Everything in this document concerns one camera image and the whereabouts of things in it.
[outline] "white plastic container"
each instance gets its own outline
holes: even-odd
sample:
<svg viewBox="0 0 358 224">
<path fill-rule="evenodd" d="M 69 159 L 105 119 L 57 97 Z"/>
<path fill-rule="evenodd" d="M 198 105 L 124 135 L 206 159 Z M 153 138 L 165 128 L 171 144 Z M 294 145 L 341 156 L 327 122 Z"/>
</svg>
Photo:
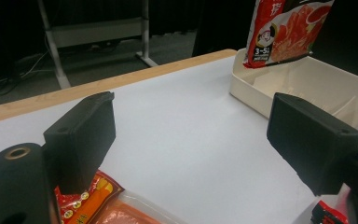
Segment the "white plastic container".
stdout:
<svg viewBox="0 0 358 224">
<path fill-rule="evenodd" d="M 263 68 L 246 68 L 237 52 L 230 93 L 269 118 L 275 92 L 301 97 L 352 127 L 358 126 L 358 76 L 311 57 Z"/>
</svg>

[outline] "dark floor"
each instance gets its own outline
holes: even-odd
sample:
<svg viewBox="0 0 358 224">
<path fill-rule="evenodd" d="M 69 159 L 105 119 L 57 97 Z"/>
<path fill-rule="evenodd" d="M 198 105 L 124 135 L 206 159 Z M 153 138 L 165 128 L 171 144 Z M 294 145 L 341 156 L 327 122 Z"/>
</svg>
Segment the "dark floor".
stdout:
<svg viewBox="0 0 358 224">
<path fill-rule="evenodd" d="M 190 58 L 195 37 L 195 31 L 154 35 L 150 38 L 149 56 L 157 64 Z M 135 57 L 135 53 L 141 48 L 140 39 L 129 39 L 118 44 L 104 43 L 100 46 L 63 49 L 60 56 L 71 86 L 77 86 L 147 68 L 145 63 Z M 29 72 L 40 58 L 42 59 Z M 22 78 L 0 82 L 0 104 L 60 89 L 54 73 L 54 63 L 47 51 L 26 57 L 18 61 L 17 65 L 18 76 Z"/>
</svg>

